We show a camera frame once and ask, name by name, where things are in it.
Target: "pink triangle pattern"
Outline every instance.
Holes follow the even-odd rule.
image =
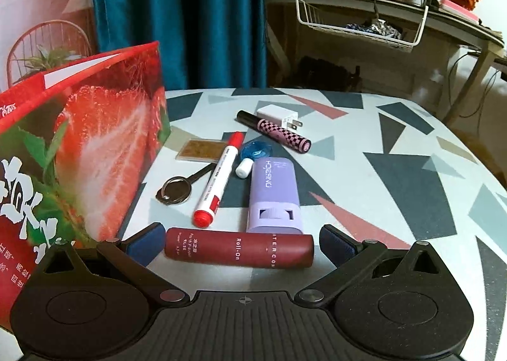
[[[321,104],[319,102],[310,101],[310,99],[300,98],[299,96],[289,95],[291,98],[294,98],[296,101],[304,103],[308,105],[310,108],[320,112],[322,115],[327,116],[330,119],[337,119],[343,115],[348,114],[348,112],[341,111],[339,109],[333,108],[328,105]]]
[[[318,200],[318,202],[320,202],[320,204],[325,209],[327,209],[329,213],[334,216],[341,225],[346,227],[347,231],[350,232],[354,239],[357,241],[364,241],[365,239],[376,239],[391,249],[410,249],[409,244],[401,241],[401,239],[395,237],[394,235],[391,235],[383,229],[375,227],[369,222],[366,222],[364,219],[355,216],[349,211],[346,211],[338,205],[325,200],[319,195],[316,195],[312,192],[310,194],[316,200]]]

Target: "chair backrest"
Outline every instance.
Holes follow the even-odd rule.
[[[7,57],[7,88],[22,81],[30,73],[23,59],[40,56],[37,46],[50,51],[65,48],[83,57],[91,55],[91,46],[86,33],[69,21],[54,20],[39,23],[26,31],[16,41]]]

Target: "whiteboard marker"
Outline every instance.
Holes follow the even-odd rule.
[[[207,228],[213,222],[243,139],[244,134],[242,132],[234,132],[229,138],[229,142],[194,212],[193,221],[196,227]]]

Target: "geometric patterned tablecloth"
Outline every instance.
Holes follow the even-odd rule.
[[[296,169],[304,232],[318,243],[331,223],[357,240],[376,238],[391,248],[429,240],[473,308],[475,322],[462,356],[467,361],[507,359],[502,332],[507,300],[507,192],[439,120],[417,104],[372,94],[307,89],[207,89],[166,93],[172,133],[138,193],[123,238],[152,222],[193,228],[191,215],[206,185],[194,184],[181,205],[164,206],[156,191],[171,176],[189,176],[203,164],[176,161],[193,137],[224,139],[246,131],[245,142],[267,139],[273,156]],[[277,104],[295,110],[312,141],[299,154],[235,121]],[[210,229],[244,231],[249,180],[231,176]],[[149,268],[186,290],[283,289],[294,294],[334,266],[315,249],[306,270],[263,270],[191,264],[161,253]]]

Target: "purple device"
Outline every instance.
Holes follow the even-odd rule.
[[[255,160],[247,232],[303,233],[296,174],[289,159]]]

